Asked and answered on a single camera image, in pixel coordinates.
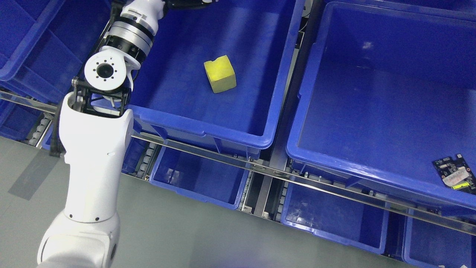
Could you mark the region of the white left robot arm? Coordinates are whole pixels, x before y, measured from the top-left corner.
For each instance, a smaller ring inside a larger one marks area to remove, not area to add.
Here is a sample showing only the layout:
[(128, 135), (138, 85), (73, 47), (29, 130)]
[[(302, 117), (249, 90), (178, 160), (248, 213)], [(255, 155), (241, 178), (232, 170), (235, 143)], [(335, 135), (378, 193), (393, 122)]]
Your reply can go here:
[(39, 268), (109, 268), (120, 238), (118, 188), (133, 133), (127, 108), (138, 72), (150, 53), (158, 22), (169, 9), (200, 9), (211, 0), (115, 1), (84, 77), (58, 105), (50, 152), (70, 166), (64, 209), (45, 232)]

